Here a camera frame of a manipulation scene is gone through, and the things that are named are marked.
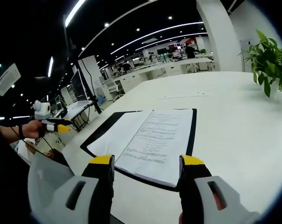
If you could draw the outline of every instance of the office desk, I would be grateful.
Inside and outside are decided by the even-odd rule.
[[[114,112],[197,108],[193,156],[238,191],[247,209],[264,212],[282,189],[282,93],[269,100],[252,76],[201,72],[143,82],[94,119],[63,154],[74,174],[81,175],[92,157],[80,145]],[[113,188],[111,214],[120,221],[178,223],[178,193],[118,172]]]
[[[206,64],[211,64],[212,60],[209,58],[192,58],[187,60],[182,60],[178,62],[170,62],[170,63],[161,63],[156,64],[155,66],[151,66],[148,68],[144,68],[141,70],[137,70],[131,73],[128,73],[124,76],[118,77],[115,81],[120,81],[122,88],[125,93],[128,93],[130,90],[138,86],[140,83],[159,78],[161,76],[176,76],[187,73],[186,65],[191,64],[193,66],[193,70],[196,71],[195,65],[199,63],[199,66],[207,69]]]
[[[81,130],[81,125],[75,122],[75,118],[81,115],[83,111],[85,111],[87,108],[89,108],[92,105],[93,105],[92,101],[88,101],[88,100],[80,100],[75,103],[72,103],[67,106],[67,114],[61,118],[69,119],[73,121],[76,130],[79,132]],[[63,109],[59,110],[54,116],[54,118],[59,117],[62,111]]]

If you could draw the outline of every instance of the potted plant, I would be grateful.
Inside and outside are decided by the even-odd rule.
[[[245,61],[251,61],[254,82],[263,85],[264,93],[270,97],[271,92],[282,91],[282,49],[274,39],[256,31],[260,42],[246,51],[249,56]]]
[[[200,54],[205,54],[205,53],[206,53],[206,50],[205,50],[205,49],[201,49],[201,50],[199,50],[199,53],[200,53]]]

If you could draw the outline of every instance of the ceiling light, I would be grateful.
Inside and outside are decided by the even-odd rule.
[[[65,20],[65,26],[66,27],[68,27],[68,25],[70,24],[72,18],[77,13],[77,11],[81,8],[81,6],[84,4],[85,1],[86,0],[79,0],[77,2],[77,4],[74,6],[74,8],[71,10],[70,14],[67,16],[67,18]]]
[[[119,58],[116,58],[116,59],[115,59],[115,61],[117,61],[118,59],[121,59],[121,58],[123,58],[123,57],[124,57],[124,55],[123,55],[123,56],[121,56],[121,57],[119,57]]]
[[[100,68],[99,70],[102,70],[102,69],[104,69],[104,68],[107,67],[107,66],[108,66],[108,64],[106,64],[104,67]]]
[[[179,37],[184,37],[184,36],[193,36],[193,35],[199,35],[199,34],[207,34],[207,33],[197,33],[197,34],[186,34],[186,35],[181,35],[181,36],[174,36],[174,37],[171,37],[171,38],[168,38],[168,39],[164,39],[164,40],[157,41],[155,43],[151,43],[149,45],[143,46],[141,48],[136,49],[135,51],[138,51],[138,50],[140,50],[140,49],[142,49],[144,47],[146,48],[146,47],[151,46],[153,44],[157,44],[157,43],[160,43],[160,42],[163,42],[163,41],[167,41],[167,40],[171,40],[171,39],[174,39],[174,38],[179,38]]]
[[[51,57],[51,59],[50,59],[50,61],[49,61],[48,77],[51,77],[52,68],[53,68],[53,63],[54,63],[54,59],[53,59],[53,57]]]
[[[126,45],[123,45],[121,48],[118,48],[117,50],[113,51],[113,52],[110,53],[110,54],[112,55],[112,54],[116,53],[117,51],[119,51],[120,49],[123,49],[123,48],[125,48],[126,46],[128,46],[128,45],[130,45],[130,44],[132,44],[132,43],[134,43],[134,42],[136,42],[136,41],[139,41],[139,40],[141,40],[141,39],[143,39],[143,38],[145,38],[145,37],[148,37],[148,36],[150,36],[150,35],[153,35],[153,34],[156,34],[156,33],[159,33],[159,32],[165,31],[165,30],[168,30],[168,29],[173,29],[173,28],[183,27],[183,26],[188,26],[188,25],[194,25],[194,24],[202,24],[202,23],[203,23],[203,22],[191,22],[191,23],[185,23],[185,24],[176,25],[176,26],[173,26],[173,27],[168,27],[168,28],[165,28],[165,29],[160,29],[160,30],[155,31],[155,32],[153,32],[153,33],[150,33],[150,34],[147,34],[147,35],[145,35],[145,36],[142,36],[142,37],[140,37],[140,38],[138,38],[138,39],[136,39],[136,40],[134,40],[134,41],[131,41],[130,43],[127,43]]]
[[[30,116],[19,116],[19,117],[13,117],[12,119],[16,119],[16,118],[29,118]]]

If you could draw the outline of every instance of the white cabinet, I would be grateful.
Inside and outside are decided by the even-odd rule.
[[[176,75],[184,74],[180,65],[167,66],[165,67],[165,70],[167,76],[176,76]]]
[[[109,93],[109,88],[107,85],[102,85],[101,88],[108,101],[114,100],[114,96],[111,93]]]
[[[127,74],[119,78],[122,88],[125,93],[135,88],[140,83],[147,81],[146,74]]]

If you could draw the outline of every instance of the paper sheet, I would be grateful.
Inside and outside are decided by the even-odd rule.
[[[113,154],[115,160],[118,159],[151,112],[125,113],[105,134],[87,146],[88,150],[96,156]]]
[[[179,156],[186,153],[193,110],[153,111],[115,166],[161,182],[177,184]]]
[[[24,139],[24,141],[31,141],[35,144],[35,140],[34,139]],[[30,152],[27,147],[26,144],[21,140],[18,143],[18,155],[28,164],[30,165],[32,160],[33,160],[33,153]]]

